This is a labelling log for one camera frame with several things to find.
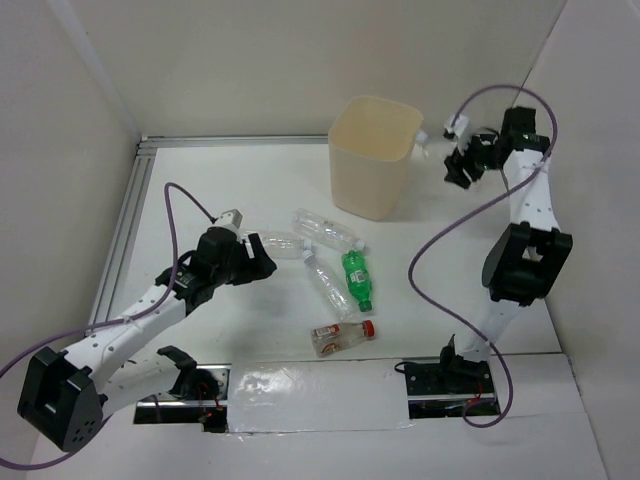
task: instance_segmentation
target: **clear plastic bottle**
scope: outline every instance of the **clear plastic bottle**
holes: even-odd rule
[[[339,322],[360,314],[358,304],[349,290],[327,263],[308,250],[302,254],[302,258],[312,285]]]
[[[299,208],[293,215],[293,231],[342,253],[362,251],[365,246],[364,240],[350,228],[304,208]]]
[[[371,320],[356,323],[335,323],[311,330],[311,343],[319,357],[338,350],[355,347],[373,338],[376,331]]]
[[[313,242],[308,238],[300,238],[292,232],[275,232],[270,230],[243,230],[242,239],[249,242],[248,236],[257,233],[264,250],[271,258],[301,258],[302,252],[311,250]]]

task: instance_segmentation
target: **robotic arm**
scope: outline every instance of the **robotic arm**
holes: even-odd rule
[[[486,170],[502,170],[507,188],[525,181],[549,148],[549,139],[536,134],[535,113],[532,108],[508,109],[499,135],[472,133],[467,118],[461,116],[455,125],[451,119],[445,137],[457,143],[445,159],[445,181],[467,189]],[[546,297],[573,245],[553,214],[549,163],[510,196],[510,224],[484,263],[482,284],[489,298],[474,324],[492,343],[536,298]],[[458,345],[452,339],[445,347],[446,367],[465,374],[483,371],[479,365],[489,358],[489,346],[471,331],[461,337]]]
[[[239,241],[241,221],[237,210],[220,216],[200,237],[197,249],[180,258],[173,289],[156,310],[130,320],[159,303],[171,268],[122,313],[124,323],[96,331],[60,352],[49,347],[37,352],[29,363],[18,413],[62,451],[76,452],[98,433],[104,419],[126,405],[158,392],[184,396],[207,374],[196,369],[188,354],[167,346],[132,356],[210,300],[221,285],[262,280],[276,270],[256,234],[249,235],[253,258],[249,256]]]

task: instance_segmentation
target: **plastic container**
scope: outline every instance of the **plastic container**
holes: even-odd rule
[[[329,131],[333,203],[370,220],[395,208],[422,114],[378,97],[353,98]]]
[[[371,320],[355,323],[335,323],[311,330],[311,343],[319,357],[355,347],[376,334]]]
[[[311,284],[339,322],[360,314],[355,300],[326,262],[308,250],[302,258]]]
[[[350,250],[363,250],[365,242],[353,230],[328,218],[299,208],[293,214],[293,231],[318,243],[347,253]]]
[[[370,312],[371,305],[371,278],[367,270],[367,264],[362,252],[351,250],[342,256],[342,266],[347,274],[347,288],[358,301],[361,312]]]
[[[311,250],[313,242],[308,238],[300,238],[292,232],[276,232],[270,230],[243,230],[242,239],[248,242],[248,236],[257,233],[265,252],[275,259],[301,258],[302,252]]]

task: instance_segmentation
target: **bottle with red cap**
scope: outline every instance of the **bottle with red cap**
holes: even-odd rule
[[[311,330],[311,342],[319,357],[355,347],[376,334],[373,322],[334,323]]]

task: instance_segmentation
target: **red bottle cap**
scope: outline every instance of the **red bottle cap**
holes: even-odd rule
[[[371,320],[362,322],[362,328],[364,328],[364,336],[367,338],[371,338],[376,334],[376,329],[373,328],[373,322]]]

